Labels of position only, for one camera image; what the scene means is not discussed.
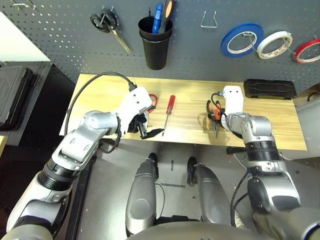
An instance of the white wall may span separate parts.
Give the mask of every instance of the white wall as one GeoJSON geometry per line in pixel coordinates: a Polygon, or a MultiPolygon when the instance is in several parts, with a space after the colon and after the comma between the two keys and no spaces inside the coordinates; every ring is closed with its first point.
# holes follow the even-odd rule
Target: white wall
{"type": "Polygon", "coordinates": [[[0,61],[50,61],[0,12],[0,61]]]}

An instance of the robot leg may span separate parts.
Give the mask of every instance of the robot leg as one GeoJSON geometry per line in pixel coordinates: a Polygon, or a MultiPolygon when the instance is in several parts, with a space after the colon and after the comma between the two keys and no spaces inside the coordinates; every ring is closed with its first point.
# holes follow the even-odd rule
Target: robot leg
{"type": "Polygon", "coordinates": [[[196,182],[198,185],[202,221],[231,225],[230,203],[219,179],[205,165],[192,162],[196,163],[194,157],[188,161],[188,177],[191,178],[188,183],[196,182]]]}
{"type": "Polygon", "coordinates": [[[158,179],[157,156],[151,153],[149,158],[140,164],[131,185],[125,210],[125,227],[128,236],[155,224],[156,179],[158,179]]]}

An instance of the blue pen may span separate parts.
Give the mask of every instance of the blue pen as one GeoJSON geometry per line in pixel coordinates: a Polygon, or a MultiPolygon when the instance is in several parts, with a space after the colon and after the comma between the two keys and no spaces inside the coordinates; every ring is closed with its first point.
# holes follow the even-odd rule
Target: blue pen
{"type": "Polygon", "coordinates": [[[162,15],[163,9],[164,9],[164,6],[162,5],[162,3],[158,3],[155,7],[153,27],[152,27],[153,34],[159,33],[159,28],[161,24],[161,15],[162,15]]]}

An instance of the red screwdriver handle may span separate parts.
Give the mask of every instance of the red screwdriver handle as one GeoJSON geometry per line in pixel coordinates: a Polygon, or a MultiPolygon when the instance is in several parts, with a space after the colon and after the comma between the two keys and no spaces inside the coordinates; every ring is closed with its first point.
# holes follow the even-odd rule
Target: red screwdriver handle
{"type": "Polygon", "coordinates": [[[176,100],[176,96],[171,95],[168,103],[168,107],[166,109],[166,114],[171,115],[172,109],[174,108],[175,100],[176,100]]]}

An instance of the red screwdriver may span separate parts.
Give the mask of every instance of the red screwdriver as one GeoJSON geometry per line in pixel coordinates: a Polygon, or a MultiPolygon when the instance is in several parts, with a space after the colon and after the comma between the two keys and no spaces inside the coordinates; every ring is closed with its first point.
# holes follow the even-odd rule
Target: red screwdriver
{"type": "Polygon", "coordinates": [[[164,128],[163,128],[163,132],[162,132],[162,137],[163,137],[164,134],[165,134],[165,130],[166,130],[167,122],[168,122],[168,117],[169,117],[169,115],[171,115],[171,113],[172,113],[172,109],[174,108],[175,100],[176,100],[176,96],[171,95],[171,96],[170,96],[169,103],[168,103],[168,107],[167,107],[167,109],[166,109],[166,120],[165,120],[165,123],[164,123],[164,128]]]}

